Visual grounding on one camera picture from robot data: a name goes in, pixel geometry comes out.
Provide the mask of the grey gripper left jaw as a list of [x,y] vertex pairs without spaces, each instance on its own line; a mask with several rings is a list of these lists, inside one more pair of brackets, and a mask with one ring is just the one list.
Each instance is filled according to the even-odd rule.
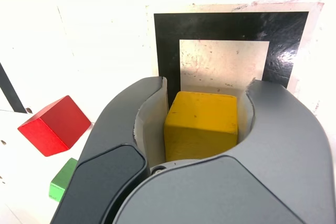
[[165,77],[130,85],[101,112],[79,157],[51,223],[113,223],[127,196],[150,175],[134,136],[140,109],[166,101]]

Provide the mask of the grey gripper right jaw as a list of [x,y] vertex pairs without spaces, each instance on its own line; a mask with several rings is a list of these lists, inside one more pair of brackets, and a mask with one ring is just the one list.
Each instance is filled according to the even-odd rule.
[[329,223],[330,145],[283,86],[253,81],[252,123],[236,147],[151,176],[115,223]]

